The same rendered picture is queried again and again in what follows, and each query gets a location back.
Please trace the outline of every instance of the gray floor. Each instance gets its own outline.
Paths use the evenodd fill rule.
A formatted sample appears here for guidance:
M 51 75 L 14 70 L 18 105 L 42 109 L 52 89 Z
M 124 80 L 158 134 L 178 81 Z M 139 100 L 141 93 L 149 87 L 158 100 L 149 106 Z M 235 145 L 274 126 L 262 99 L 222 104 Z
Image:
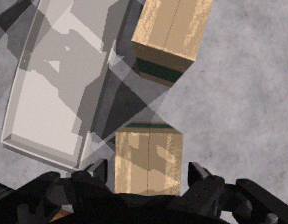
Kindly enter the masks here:
M 0 0 L 0 12 L 14 2 Z M 288 0 L 215 0 L 197 61 L 171 89 L 130 69 L 135 62 L 130 38 L 139 10 L 135 1 L 117 52 L 125 57 L 109 72 L 94 128 L 104 139 L 100 146 L 94 143 L 96 156 L 114 163 L 114 144 L 108 141 L 131 120 L 165 121 L 184 134 L 181 193 L 188 188 L 187 164 L 196 161 L 227 183 L 249 178 L 288 204 Z M 0 136 L 32 15 L 28 9 L 7 34 L 0 30 Z M 128 94 L 137 98 L 120 98 Z M 137 105 L 137 113 L 112 109 L 113 102 Z M 116 124 L 106 114 L 118 111 Z M 2 184 L 16 189 L 51 170 L 62 176 L 70 172 L 0 143 Z

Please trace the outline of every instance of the gray surface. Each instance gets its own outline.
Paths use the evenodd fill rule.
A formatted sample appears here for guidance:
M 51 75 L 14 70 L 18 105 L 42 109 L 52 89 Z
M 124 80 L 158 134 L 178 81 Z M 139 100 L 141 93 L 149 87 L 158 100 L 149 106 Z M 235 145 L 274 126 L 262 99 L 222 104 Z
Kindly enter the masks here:
M 8 2 L 0 0 L 2 10 Z M 133 16 L 126 29 L 135 25 Z M 128 55 L 126 64 L 132 66 L 127 37 L 119 52 Z M 17 63 L 7 39 L 5 35 L 0 40 L 0 136 Z M 197 61 L 170 90 L 138 79 L 126 64 L 117 64 L 117 76 L 110 73 L 107 86 L 120 88 L 123 81 L 129 91 L 141 90 L 141 100 L 133 102 L 149 107 L 139 107 L 133 119 L 164 120 L 184 134 L 181 193 L 187 190 L 187 165 L 193 161 L 227 183 L 249 178 L 288 204 L 288 0 L 215 0 Z M 104 98 L 99 118 L 106 118 L 114 94 L 114 89 L 106 91 L 109 97 Z M 100 129 L 110 122 L 102 119 L 98 124 Z M 114 126 L 105 141 L 115 130 Z M 99 142 L 96 155 L 114 162 L 114 145 Z M 18 188 L 50 170 L 66 174 L 0 143 L 1 183 Z

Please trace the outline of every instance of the dark green band on box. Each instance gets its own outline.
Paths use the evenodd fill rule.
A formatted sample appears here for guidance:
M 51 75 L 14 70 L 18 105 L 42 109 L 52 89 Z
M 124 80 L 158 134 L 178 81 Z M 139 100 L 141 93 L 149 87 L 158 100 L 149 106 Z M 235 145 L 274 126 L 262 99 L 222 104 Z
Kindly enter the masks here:
M 152 75 L 154 77 L 175 83 L 182 76 L 182 72 L 175 71 L 173 69 L 166 68 L 154 64 L 149 61 L 142 60 L 137 58 L 137 64 L 140 72 Z
M 131 123 L 127 128 L 173 128 L 168 124 Z

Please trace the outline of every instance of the cardboard box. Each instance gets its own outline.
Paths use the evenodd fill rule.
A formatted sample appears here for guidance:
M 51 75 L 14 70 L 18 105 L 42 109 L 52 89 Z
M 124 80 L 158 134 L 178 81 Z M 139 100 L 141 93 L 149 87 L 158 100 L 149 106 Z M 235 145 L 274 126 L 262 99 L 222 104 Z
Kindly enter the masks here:
M 70 169 L 85 167 L 108 58 L 129 3 L 40 0 L 16 70 L 2 143 Z
M 115 193 L 180 195 L 183 135 L 165 123 L 116 132 Z
M 196 60 L 213 0 L 146 0 L 132 42 L 140 75 L 172 86 Z

